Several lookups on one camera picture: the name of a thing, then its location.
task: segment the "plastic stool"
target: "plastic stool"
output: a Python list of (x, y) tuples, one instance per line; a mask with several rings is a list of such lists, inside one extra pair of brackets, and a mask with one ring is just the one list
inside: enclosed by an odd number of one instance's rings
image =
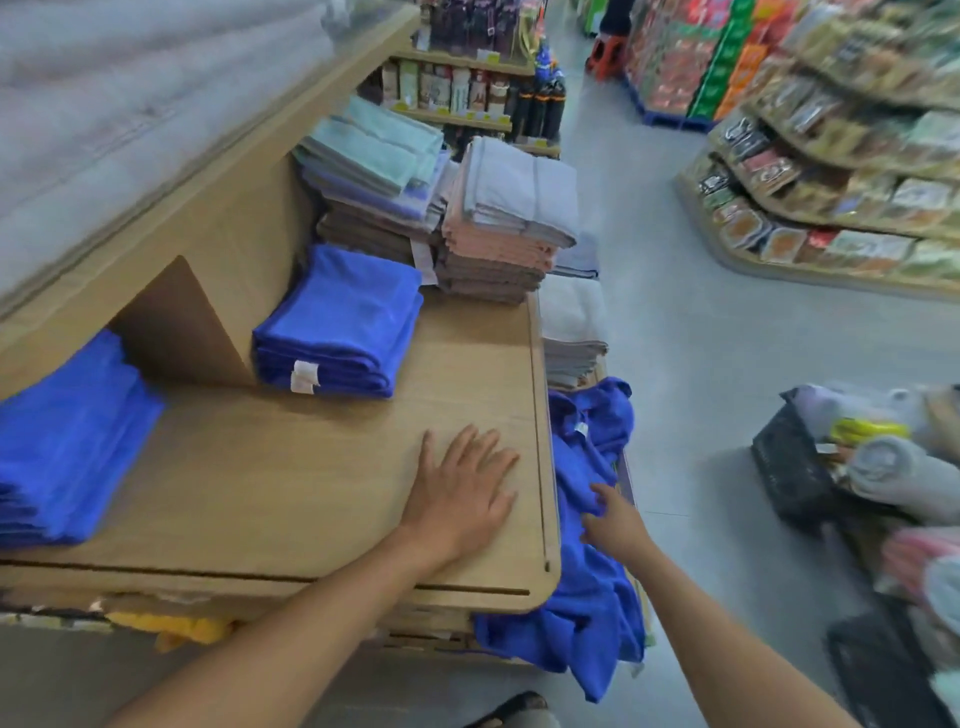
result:
[(587, 59), (587, 72), (597, 81), (618, 78), (623, 73), (625, 36), (598, 36)]

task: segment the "shelf label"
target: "shelf label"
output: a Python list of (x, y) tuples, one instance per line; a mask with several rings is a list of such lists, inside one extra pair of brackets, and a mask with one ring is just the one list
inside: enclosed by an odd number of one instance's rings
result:
[(483, 63), (500, 63), (500, 54), (496, 51), (477, 51), (477, 60)]

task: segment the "hand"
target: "hand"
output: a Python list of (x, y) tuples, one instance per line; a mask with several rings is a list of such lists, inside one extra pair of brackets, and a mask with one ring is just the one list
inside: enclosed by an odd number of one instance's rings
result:
[(488, 546), (510, 515), (516, 493), (501, 491), (500, 485), (520, 456), (511, 449), (493, 452), (499, 441), (496, 430), (477, 437), (477, 428), (470, 425), (454, 438), (438, 466), (433, 432), (424, 433), (417, 478), (399, 529), (429, 554), (431, 570)]
[(590, 544), (621, 564), (627, 563), (639, 552), (655, 547), (639, 511), (609, 485), (593, 483), (590, 489), (597, 495), (597, 503), (604, 509), (603, 516), (585, 513), (581, 517), (584, 533), (580, 541)]

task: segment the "crumpled blue towel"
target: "crumpled blue towel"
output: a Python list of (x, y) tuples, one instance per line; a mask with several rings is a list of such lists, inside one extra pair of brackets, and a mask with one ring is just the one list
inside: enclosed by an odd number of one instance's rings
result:
[(260, 378), (293, 389), (299, 361), (315, 366), (315, 393), (390, 397), (422, 304), (416, 268), (311, 246), (300, 285), (253, 332)]
[(0, 546), (90, 538), (162, 406), (109, 331), (0, 402)]
[(643, 660), (643, 613), (623, 567), (580, 543), (580, 516), (600, 513), (590, 483), (616, 483), (613, 464), (634, 428), (630, 395), (630, 386), (614, 377), (579, 392), (550, 392), (560, 584), (529, 614), (474, 618), (485, 648), (551, 672), (569, 668), (594, 703), (607, 691), (618, 660)]

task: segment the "stack of folded towels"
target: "stack of folded towels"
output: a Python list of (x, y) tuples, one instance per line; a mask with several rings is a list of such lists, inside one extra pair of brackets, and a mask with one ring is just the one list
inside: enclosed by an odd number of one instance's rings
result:
[(314, 245), (303, 280), (253, 332), (260, 378), (301, 394), (388, 398), (423, 304), (420, 271)]
[(439, 246), (458, 166), (443, 142), (440, 131), (352, 96), (295, 152), (304, 181), (324, 198), (321, 240), (407, 264), (412, 243)]
[(90, 538), (162, 408), (109, 331), (0, 402), (0, 546)]
[(576, 244), (577, 173), (489, 137), (470, 142), (450, 192), (437, 278), (448, 293), (521, 303)]
[(540, 287), (540, 330), (547, 381), (578, 386), (610, 341), (599, 281), (547, 276)]

